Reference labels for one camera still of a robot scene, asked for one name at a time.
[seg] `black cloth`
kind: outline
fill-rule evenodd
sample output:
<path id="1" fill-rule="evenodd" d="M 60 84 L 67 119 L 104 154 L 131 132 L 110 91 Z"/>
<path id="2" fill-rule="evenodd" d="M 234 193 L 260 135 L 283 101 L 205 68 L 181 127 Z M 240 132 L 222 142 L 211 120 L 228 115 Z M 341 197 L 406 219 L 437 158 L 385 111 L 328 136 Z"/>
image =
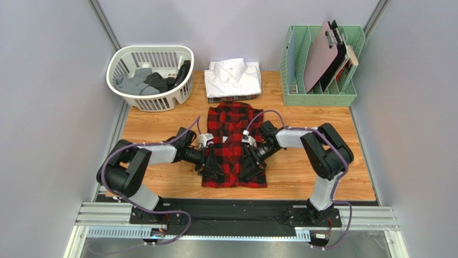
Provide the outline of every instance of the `black cloth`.
<path id="1" fill-rule="evenodd" d="M 164 79 L 159 73 L 152 73 L 146 76 L 144 83 L 156 88 L 159 93 L 164 93 L 168 90 L 167 79 Z"/>
<path id="2" fill-rule="evenodd" d="M 183 65 L 180 67 L 178 74 L 176 75 L 175 87 L 180 85 L 184 81 L 190 69 L 191 69 L 191 61 L 185 60 L 183 62 Z"/>

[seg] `white laundry basket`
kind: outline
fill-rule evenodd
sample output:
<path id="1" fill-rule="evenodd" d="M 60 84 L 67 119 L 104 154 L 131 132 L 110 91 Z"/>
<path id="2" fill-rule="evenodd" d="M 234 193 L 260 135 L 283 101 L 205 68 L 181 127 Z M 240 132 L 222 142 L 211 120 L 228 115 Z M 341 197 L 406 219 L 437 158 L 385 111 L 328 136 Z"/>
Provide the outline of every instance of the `white laundry basket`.
<path id="1" fill-rule="evenodd" d="M 151 96 L 135 96 L 119 92 L 115 78 L 127 74 L 131 78 L 138 68 L 152 68 L 162 77 L 176 77 L 185 60 L 191 67 L 184 81 L 174 89 Z M 194 54 L 184 46 L 128 46 L 120 49 L 111 59 L 106 72 L 106 82 L 110 89 L 122 96 L 130 106 L 148 112 L 167 111 L 175 108 L 175 102 L 183 104 L 191 94 Z"/>

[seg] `green file organizer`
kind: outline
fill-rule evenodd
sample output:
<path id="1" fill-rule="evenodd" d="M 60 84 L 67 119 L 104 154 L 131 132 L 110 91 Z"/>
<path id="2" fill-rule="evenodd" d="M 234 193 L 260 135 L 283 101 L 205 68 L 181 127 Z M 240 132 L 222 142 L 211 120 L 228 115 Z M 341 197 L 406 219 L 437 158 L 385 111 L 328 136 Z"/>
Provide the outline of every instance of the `green file organizer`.
<path id="1" fill-rule="evenodd" d="M 305 93 L 304 68 L 309 46 L 320 31 L 321 26 L 290 26 L 287 41 L 283 50 L 280 74 L 282 79 L 283 102 L 286 106 L 350 106 L 356 98 L 353 81 L 343 92 L 339 92 L 337 82 L 322 92 L 321 87 L 313 87 L 312 92 Z M 359 58 L 366 36 L 359 26 L 340 26 L 347 45 L 353 46 Z"/>

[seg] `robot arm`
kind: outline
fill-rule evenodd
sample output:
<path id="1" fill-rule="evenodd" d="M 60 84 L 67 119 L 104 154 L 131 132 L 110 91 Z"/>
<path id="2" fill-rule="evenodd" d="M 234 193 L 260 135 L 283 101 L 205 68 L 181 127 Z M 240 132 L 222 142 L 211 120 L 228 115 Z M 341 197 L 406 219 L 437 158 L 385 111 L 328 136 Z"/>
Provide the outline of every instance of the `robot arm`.
<path id="1" fill-rule="evenodd" d="M 347 163 L 354 160 L 353 153 L 342 140 L 331 124 L 315 127 L 337 149 Z M 282 148 L 304 148 L 317 173 L 313 194 L 308 200 L 307 218 L 313 224 L 320 224 L 333 208 L 331 196 L 337 188 L 336 181 L 345 168 L 337 154 L 330 148 L 324 148 L 324 141 L 314 132 L 304 130 L 291 130 L 289 128 L 275 128 L 270 121 L 260 126 L 263 142 L 260 146 L 246 144 L 244 146 L 244 165 L 241 177 L 247 179 L 265 171 L 265 159 L 272 156 Z"/>
<path id="2" fill-rule="evenodd" d="M 199 145 L 201 149 L 194 149 L 191 143 L 196 138 L 196 133 L 188 131 L 177 139 L 186 129 L 180 128 L 177 136 L 167 140 L 170 144 L 132 147 L 117 154 L 105 168 L 105 179 L 110 188 L 129 198 L 134 203 L 153 210 L 158 205 L 160 197 L 151 192 L 142 184 L 148 165 L 159 163 L 175 163 L 187 161 L 195 164 L 195 171 L 201 175 L 216 177 L 223 174 L 218 161 L 213 153 L 211 134 L 201 134 Z M 119 140 L 110 155 L 120 148 L 131 145 L 127 140 Z M 101 180 L 102 168 L 97 173 L 97 181 Z"/>

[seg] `plastic basket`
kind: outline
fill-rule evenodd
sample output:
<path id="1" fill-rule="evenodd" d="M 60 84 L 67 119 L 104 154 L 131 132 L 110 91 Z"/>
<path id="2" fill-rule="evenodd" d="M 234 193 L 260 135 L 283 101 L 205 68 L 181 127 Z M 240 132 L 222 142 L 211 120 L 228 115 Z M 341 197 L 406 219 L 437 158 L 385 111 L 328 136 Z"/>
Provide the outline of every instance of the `plastic basket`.
<path id="1" fill-rule="evenodd" d="M 321 87 L 313 87 L 306 94 L 304 68 L 310 44 L 314 41 L 321 26 L 290 26 L 287 42 L 283 49 L 280 74 L 282 79 L 283 102 L 287 106 L 350 106 L 357 97 L 353 82 L 340 92 L 335 80 L 322 92 Z M 348 45 L 359 57 L 366 36 L 359 26 L 340 26 Z"/>
<path id="2" fill-rule="evenodd" d="M 152 68 L 162 77 L 175 77 L 185 60 L 191 67 L 184 81 L 174 89 L 151 96 L 135 96 L 119 92 L 115 88 L 115 78 L 122 74 L 133 77 L 138 68 Z M 110 89 L 122 96 L 130 106 L 148 112 L 167 111 L 175 108 L 175 103 L 183 104 L 191 94 L 194 54 L 184 46 L 128 46 L 120 49 L 110 61 L 106 72 L 106 82 Z"/>

